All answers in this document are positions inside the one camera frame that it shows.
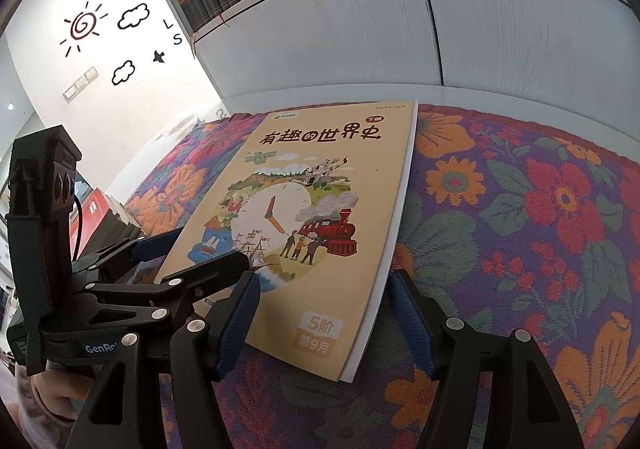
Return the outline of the person's left hand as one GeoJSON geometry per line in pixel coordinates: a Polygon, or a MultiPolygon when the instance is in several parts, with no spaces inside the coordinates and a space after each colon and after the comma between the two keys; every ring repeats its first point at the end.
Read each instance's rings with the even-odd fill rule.
{"type": "Polygon", "coordinates": [[[50,414],[65,421],[75,421],[78,418],[76,406],[86,401],[94,380],[66,369],[48,367],[30,377],[30,383],[50,414]]]}

